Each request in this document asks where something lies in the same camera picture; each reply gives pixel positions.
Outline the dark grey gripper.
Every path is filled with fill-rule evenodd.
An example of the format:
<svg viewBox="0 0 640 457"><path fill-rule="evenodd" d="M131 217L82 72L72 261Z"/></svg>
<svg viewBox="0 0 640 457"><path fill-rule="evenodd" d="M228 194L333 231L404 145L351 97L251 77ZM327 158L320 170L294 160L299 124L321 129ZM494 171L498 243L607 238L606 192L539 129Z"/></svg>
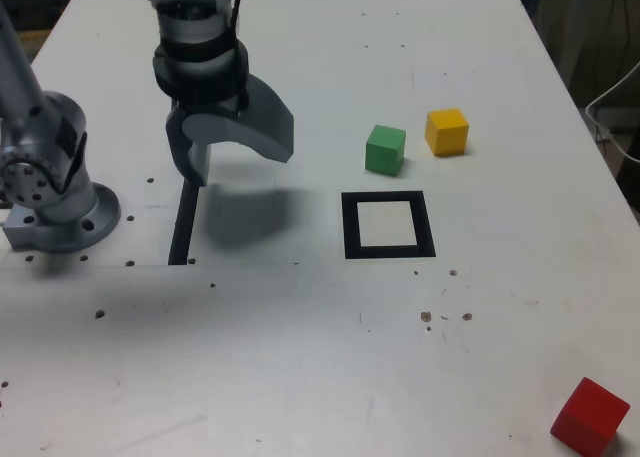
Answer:
<svg viewBox="0 0 640 457"><path fill-rule="evenodd" d="M171 156L179 173L194 187L206 187L209 144L233 142L265 159L286 163L294 152L294 117L261 79L249 75L248 104L226 100L174 100L166 121Z"/></svg>

